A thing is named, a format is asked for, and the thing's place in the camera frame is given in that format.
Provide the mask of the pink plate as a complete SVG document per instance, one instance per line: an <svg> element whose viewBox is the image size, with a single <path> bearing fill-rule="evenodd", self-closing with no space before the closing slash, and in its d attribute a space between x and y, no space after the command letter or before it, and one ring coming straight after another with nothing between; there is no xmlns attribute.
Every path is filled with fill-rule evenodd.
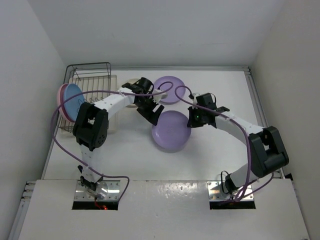
<svg viewBox="0 0 320 240"><path fill-rule="evenodd" d="M67 83L64 83L63 85L61 85L58 89L58 92L57 92L57 96L56 96L56 102L57 102L57 106L59 107L61 105L61 103L63 102L63 92L64 92L64 89L67 87ZM58 109L60 115L65 119L65 120L68 120L66 114L65 114L65 111L64 111L64 106L61 106L59 109Z"/></svg>

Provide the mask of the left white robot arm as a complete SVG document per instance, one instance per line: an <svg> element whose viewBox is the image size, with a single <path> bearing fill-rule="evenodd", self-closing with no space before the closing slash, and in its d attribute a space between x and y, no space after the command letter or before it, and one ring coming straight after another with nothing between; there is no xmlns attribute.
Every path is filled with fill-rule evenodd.
<svg viewBox="0 0 320 240"><path fill-rule="evenodd" d="M80 182L95 198L106 196L106 187L99 173L102 164L100 148L107 139L109 120L129 105L136 105L138 113L152 125L157 125L164 109L160 100L167 97L165 90L156 89L142 77L135 83L125 83L118 91L95 103L84 102L73 127L73 135L81 150Z"/></svg>

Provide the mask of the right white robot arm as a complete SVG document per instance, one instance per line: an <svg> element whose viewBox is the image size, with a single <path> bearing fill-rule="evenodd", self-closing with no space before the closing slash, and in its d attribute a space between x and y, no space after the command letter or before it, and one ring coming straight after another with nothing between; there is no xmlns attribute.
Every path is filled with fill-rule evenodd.
<svg viewBox="0 0 320 240"><path fill-rule="evenodd" d="M276 127L249 123L233 114L229 108L217 107L216 99L210 93L191 93L189 98L192 100L188 108L189 128L212 126L230 134L246 146L247 163L225 176L221 186L224 194L231 195L288 165L289 156Z"/></svg>

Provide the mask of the cream plate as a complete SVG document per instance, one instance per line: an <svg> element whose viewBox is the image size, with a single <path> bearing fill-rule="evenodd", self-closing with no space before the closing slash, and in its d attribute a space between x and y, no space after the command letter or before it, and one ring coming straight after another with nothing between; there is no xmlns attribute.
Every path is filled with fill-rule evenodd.
<svg viewBox="0 0 320 240"><path fill-rule="evenodd" d="M139 80L138 78L132 78L132 79L128 79L126 81L126 83L129 83L129 84L132 85L132 84L136 83L138 80ZM131 108L131 109L136 109L137 108L137 106L134 103L130 104L130 105L127 105L126 107L127 108Z"/></svg>

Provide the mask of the blue plate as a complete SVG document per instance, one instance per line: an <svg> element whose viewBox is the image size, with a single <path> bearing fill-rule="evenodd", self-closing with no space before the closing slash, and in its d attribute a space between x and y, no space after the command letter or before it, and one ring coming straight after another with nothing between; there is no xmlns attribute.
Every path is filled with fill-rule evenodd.
<svg viewBox="0 0 320 240"><path fill-rule="evenodd" d="M66 116L69 118L71 122L75 122L78 116L78 112L80 106L85 102L84 95L82 90L74 83L67 84L63 91L63 99L62 101L66 101L67 99L73 97L69 101L64 103L64 111Z"/></svg>

